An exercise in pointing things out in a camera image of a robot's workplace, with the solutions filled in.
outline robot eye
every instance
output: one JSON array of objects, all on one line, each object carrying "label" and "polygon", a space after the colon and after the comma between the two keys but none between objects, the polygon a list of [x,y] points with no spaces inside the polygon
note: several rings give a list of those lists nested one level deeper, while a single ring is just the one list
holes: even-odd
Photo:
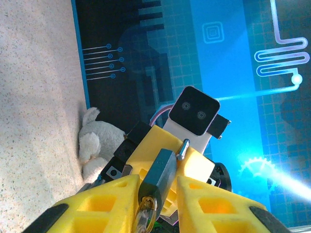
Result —
[{"label": "robot eye", "polygon": [[182,108],[183,108],[183,110],[189,110],[190,109],[190,104],[188,102],[183,102]]},{"label": "robot eye", "polygon": [[198,118],[200,119],[200,120],[203,120],[204,118],[206,117],[206,114],[205,114],[205,112],[198,112]]}]

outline pink wire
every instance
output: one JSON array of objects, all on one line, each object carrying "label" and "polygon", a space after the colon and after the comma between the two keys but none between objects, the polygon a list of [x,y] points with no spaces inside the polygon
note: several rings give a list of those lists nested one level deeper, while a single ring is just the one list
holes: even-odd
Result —
[{"label": "pink wire", "polygon": [[170,110],[174,105],[171,104],[171,105],[168,105],[168,106],[165,106],[163,108],[161,108],[150,120],[150,123],[149,125],[150,126],[153,126],[156,122],[156,120],[159,118],[159,116],[161,116],[164,112]]}]

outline black screen face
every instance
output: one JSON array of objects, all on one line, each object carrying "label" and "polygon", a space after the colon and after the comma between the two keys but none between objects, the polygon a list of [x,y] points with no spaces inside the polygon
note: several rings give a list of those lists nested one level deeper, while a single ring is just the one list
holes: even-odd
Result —
[{"label": "black screen face", "polygon": [[170,119],[197,136],[202,136],[220,108],[217,100],[187,86],[170,111]]}]

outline stuffed animal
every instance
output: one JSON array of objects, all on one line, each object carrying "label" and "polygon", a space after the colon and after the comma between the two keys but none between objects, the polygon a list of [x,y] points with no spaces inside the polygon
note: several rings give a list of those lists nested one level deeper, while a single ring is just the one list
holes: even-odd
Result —
[{"label": "stuffed animal", "polygon": [[104,121],[95,121],[100,111],[90,108],[83,117],[79,132],[79,161],[85,183],[93,183],[104,169],[114,151],[125,139],[125,133]]}]

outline black rubber pad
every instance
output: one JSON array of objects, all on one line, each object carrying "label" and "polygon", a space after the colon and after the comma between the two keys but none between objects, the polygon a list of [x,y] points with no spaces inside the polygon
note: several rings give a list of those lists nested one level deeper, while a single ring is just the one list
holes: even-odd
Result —
[{"label": "black rubber pad", "polygon": [[141,143],[141,141],[147,135],[150,129],[151,129],[150,125],[142,121],[139,121],[127,135],[127,138],[130,139],[133,143],[135,143],[136,146],[138,146],[139,143]]},{"label": "black rubber pad", "polygon": [[260,209],[256,206],[250,206],[249,209],[259,219],[259,221],[271,232],[271,233],[291,233],[276,217],[270,212]]},{"label": "black rubber pad", "polygon": [[47,209],[22,233],[46,233],[61,215],[69,208],[68,204],[59,204]]}]

